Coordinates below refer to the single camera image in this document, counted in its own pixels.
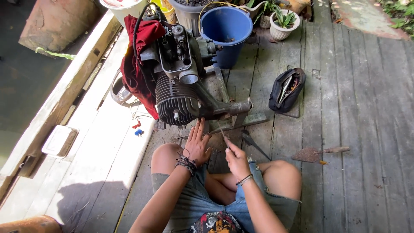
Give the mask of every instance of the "engine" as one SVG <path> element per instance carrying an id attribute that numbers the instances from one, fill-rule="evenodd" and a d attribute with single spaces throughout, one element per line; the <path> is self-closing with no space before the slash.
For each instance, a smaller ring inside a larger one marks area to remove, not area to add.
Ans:
<path id="1" fill-rule="evenodd" d="M 159 118 L 170 125 L 186 125 L 196 118 L 223 119 L 248 112 L 250 99 L 224 103 L 216 100 L 201 82 L 204 67 L 211 66 L 216 51 L 212 40 L 195 38 L 191 29 L 169 24 L 160 12 L 143 20 L 159 20 L 165 36 L 141 52 L 142 72 L 148 82 L 155 82 Z"/>

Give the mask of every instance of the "wooden handle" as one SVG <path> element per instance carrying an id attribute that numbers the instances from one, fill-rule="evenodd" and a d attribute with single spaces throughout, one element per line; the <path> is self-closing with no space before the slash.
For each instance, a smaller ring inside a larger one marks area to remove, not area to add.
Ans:
<path id="1" fill-rule="evenodd" d="M 349 148 L 349 146 L 338 146 L 338 147 L 331 147 L 328 149 L 324 149 L 323 152 L 324 153 L 338 153 L 338 152 L 345 152 L 345 151 L 350 151 L 351 149 Z"/>

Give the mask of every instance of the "red cloth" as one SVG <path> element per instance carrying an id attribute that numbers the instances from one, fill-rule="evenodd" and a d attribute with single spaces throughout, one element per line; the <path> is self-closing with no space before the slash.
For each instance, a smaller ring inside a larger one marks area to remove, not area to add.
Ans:
<path id="1" fill-rule="evenodd" d="M 148 88 L 151 88 L 151 91 L 155 93 L 155 83 L 147 80 L 148 87 L 145 84 L 144 77 L 140 68 L 136 63 L 134 48 L 133 48 L 133 34 L 135 23 L 137 18 L 128 15 L 124 18 L 126 30 L 129 36 L 129 45 L 127 52 L 122 59 L 121 63 L 121 73 L 122 73 L 122 82 L 125 88 L 131 92 L 135 97 L 137 97 L 140 102 L 145 106 L 148 113 L 151 114 L 154 119 L 158 119 L 158 113 L 155 110 L 156 100 L 155 97 L 151 94 Z M 135 42 L 137 48 L 137 55 L 141 62 L 140 52 L 146 46 L 157 40 L 158 38 L 165 35 L 165 30 L 162 25 L 156 21 L 141 21 L 140 26 L 137 30 L 137 40 Z"/>

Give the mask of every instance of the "blue bucket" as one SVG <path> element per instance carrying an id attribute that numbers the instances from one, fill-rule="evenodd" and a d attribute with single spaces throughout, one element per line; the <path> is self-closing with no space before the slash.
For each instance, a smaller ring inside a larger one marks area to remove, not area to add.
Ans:
<path id="1" fill-rule="evenodd" d="M 232 68 L 240 55 L 244 42 L 252 33 L 253 22 L 249 13 L 234 7 L 217 7 L 207 11 L 200 20 L 200 34 L 212 39 L 223 50 L 217 51 L 214 66 Z"/>

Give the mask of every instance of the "black pouch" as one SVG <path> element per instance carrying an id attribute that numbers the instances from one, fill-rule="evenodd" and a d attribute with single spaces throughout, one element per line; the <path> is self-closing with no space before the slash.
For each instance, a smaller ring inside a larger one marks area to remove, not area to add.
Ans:
<path id="1" fill-rule="evenodd" d="M 274 81 L 269 108 L 275 113 L 289 112 L 305 85 L 306 75 L 301 68 L 288 69 Z"/>

